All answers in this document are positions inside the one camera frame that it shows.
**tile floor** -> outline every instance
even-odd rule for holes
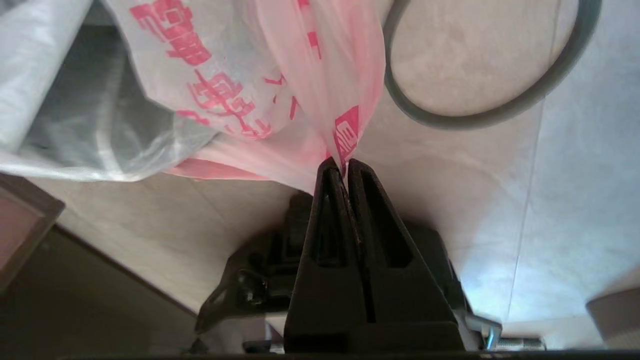
[[[388,1],[376,1],[384,18]],[[441,113],[509,99],[548,67],[577,2],[414,1],[393,61],[407,94]],[[575,69],[516,118],[468,132],[422,127],[385,94],[356,157],[404,216],[443,236],[475,310],[550,347],[601,340],[595,296],[640,285],[640,2],[606,0]],[[293,189],[160,174],[133,184],[34,179],[60,222],[197,310],[246,236]]]

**pink plastic bag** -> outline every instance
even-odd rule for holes
[[[308,192],[344,168],[383,88],[368,0],[107,0],[147,97],[220,132],[171,174]]]

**plastic bag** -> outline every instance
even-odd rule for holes
[[[312,191],[351,156],[383,88],[365,0],[106,0],[147,97],[220,131],[173,174]]]
[[[90,4],[28,1],[0,19],[28,19],[33,28],[0,37],[17,44],[0,60],[8,65],[0,76],[0,171],[135,181],[175,166],[215,133],[146,100],[118,30],[81,26]]]

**floor tile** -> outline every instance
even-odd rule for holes
[[[240,239],[284,221],[297,190],[274,181],[193,181]]]
[[[637,1],[603,2],[591,44],[545,101],[510,322],[582,315],[589,299],[640,284],[638,14]]]
[[[449,252],[474,313],[506,320],[509,311],[518,244],[476,245]]]
[[[385,94],[355,158],[378,174],[401,215],[432,225],[449,249],[517,242],[540,105],[488,129],[411,121]]]
[[[67,203],[62,226],[195,311],[245,240],[186,178],[34,182]]]

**gray hose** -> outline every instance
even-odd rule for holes
[[[522,94],[503,105],[481,113],[464,116],[445,116],[431,113],[414,104],[407,98],[394,79],[391,67],[391,48],[394,43],[397,25],[409,2],[410,0],[395,0],[383,27],[385,53],[387,56],[385,84],[398,108],[411,119],[425,126],[447,130],[477,129],[495,125],[513,118],[544,98],[571,71],[584,52],[596,28],[598,17],[600,16],[600,7],[602,6],[602,0],[580,0],[575,24],[564,49],[547,72]]]

